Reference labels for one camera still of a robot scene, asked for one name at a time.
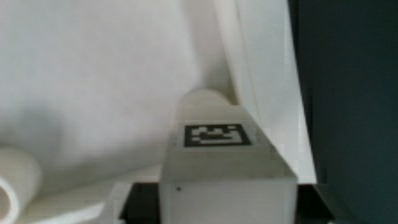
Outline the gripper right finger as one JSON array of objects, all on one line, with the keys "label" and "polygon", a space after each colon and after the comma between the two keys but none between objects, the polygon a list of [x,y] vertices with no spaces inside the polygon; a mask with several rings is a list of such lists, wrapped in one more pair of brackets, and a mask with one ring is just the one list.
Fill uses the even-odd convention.
[{"label": "gripper right finger", "polygon": [[348,224],[349,215],[323,184],[298,186],[296,224]]}]

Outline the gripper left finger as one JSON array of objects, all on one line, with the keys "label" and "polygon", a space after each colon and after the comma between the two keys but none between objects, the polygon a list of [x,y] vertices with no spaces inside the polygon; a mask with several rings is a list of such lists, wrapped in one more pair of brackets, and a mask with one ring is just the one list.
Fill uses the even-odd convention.
[{"label": "gripper left finger", "polygon": [[102,224],[125,224],[125,206],[133,185],[117,183],[102,207]]}]

